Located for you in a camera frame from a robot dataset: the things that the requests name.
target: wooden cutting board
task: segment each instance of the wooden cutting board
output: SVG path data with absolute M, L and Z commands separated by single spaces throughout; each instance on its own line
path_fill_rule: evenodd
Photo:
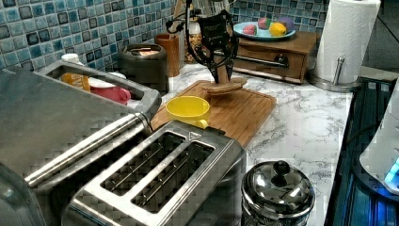
M 201 85 L 208 81 L 197 81 L 177 96 L 198 96 L 211 106 L 208 124 L 226 132 L 227 137 L 237 139 L 245 148 L 276 105 L 276 98 L 249 89 L 240 89 L 223 95 L 209 95 Z M 152 119 L 155 130 L 168 122 L 165 105 Z

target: paper towel holder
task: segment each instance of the paper towel holder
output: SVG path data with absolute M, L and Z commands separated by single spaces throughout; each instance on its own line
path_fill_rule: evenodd
M 315 74 L 314 68 L 310 69 L 308 72 L 308 82 L 317 88 L 328 90 L 328 91 L 335 91 L 335 92 L 354 92 L 358 89 L 361 88 L 361 78 L 358 77 L 354 82 L 352 83 L 345 83 L 341 84 L 338 83 L 338 80 L 340 79 L 341 75 L 341 69 L 343 67 L 343 63 L 345 62 L 344 57 L 338 57 L 338 64 L 337 64 L 337 69 L 335 70 L 335 75 L 334 75 L 334 80 L 332 82 L 320 78 Z

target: stovetop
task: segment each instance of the stovetop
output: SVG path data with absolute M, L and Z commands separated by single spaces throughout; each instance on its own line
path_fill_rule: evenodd
M 367 189 L 351 166 L 381 123 L 394 84 L 363 78 L 354 95 L 325 225 L 399 225 L 399 203 Z

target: bowl of fruit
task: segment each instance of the bowl of fruit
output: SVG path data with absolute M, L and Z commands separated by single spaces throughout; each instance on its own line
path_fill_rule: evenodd
M 236 24 L 233 30 L 239 36 L 254 40 L 279 40 L 293 36 L 295 25 L 289 17 L 281 17 L 274 22 L 268 18 L 259 18 L 258 22 Z

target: yellow bowl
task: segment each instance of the yellow bowl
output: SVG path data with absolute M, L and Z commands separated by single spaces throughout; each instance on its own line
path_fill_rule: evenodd
M 175 97 L 167 102 L 170 120 L 182 121 L 202 129 L 208 127 L 209 109 L 209 103 L 196 96 Z

